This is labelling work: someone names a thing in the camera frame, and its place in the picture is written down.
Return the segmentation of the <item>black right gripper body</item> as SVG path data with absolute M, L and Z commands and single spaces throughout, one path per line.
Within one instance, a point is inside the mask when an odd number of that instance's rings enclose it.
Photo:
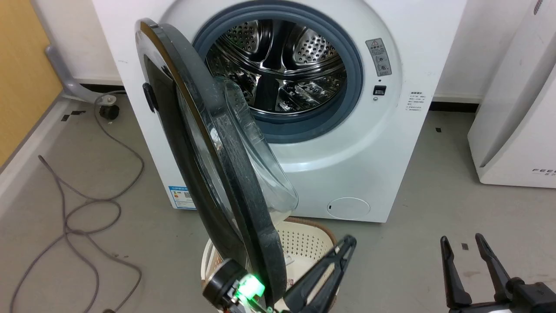
M 512 299 L 506 303 L 471 303 L 470 295 L 461 286 L 450 285 L 451 313 L 554 313 L 556 295 L 545 283 L 526 284 L 510 279 L 505 285 Z

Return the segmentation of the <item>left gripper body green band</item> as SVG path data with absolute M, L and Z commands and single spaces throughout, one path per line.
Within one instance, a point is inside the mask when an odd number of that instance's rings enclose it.
M 268 284 L 265 267 L 249 272 L 236 260 L 224 260 L 205 281 L 202 295 L 223 313 L 278 313 L 265 303 Z

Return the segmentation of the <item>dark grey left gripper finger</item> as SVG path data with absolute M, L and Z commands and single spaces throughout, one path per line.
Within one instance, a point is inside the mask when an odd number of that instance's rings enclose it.
M 318 289 L 312 301 L 305 305 L 305 313 L 327 313 L 330 310 L 332 298 L 339 289 L 355 248 L 355 237 L 344 236 L 308 271 L 307 281 L 304 282 L 305 294 L 310 294 L 328 268 L 332 268 L 332 272 Z
M 312 268 L 308 270 L 288 291 L 283 300 L 290 310 L 330 310 L 350 262 L 350 236 L 344 236 Z M 312 301 L 308 298 L 317 287 L 317 283 L 332 267 Z

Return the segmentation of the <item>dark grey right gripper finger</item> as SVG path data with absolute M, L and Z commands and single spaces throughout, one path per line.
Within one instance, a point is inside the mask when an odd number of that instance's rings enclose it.
M 440 239 L 441 260 L 443 266 L 443 281 L 446 305 L 449 309 L 462 309 L 472 303 L 471 296 L 463 287 L 455 264 L 454 254 L 447 236 Z
M 488 266 L 489 275 L 491 277 L 493 287 L 494 287 L 494 300 L 495 301 L 511 301 L 513 296 L 506 289 L 506 284 L 510 280 L 506 269 L 500 263 L 498 257 L 493 252 L 492 248 L 489 246 L 485 237 L 480 234 L 475 234 L 475 241 L 478 246 L 480 257 L 485 261 Z

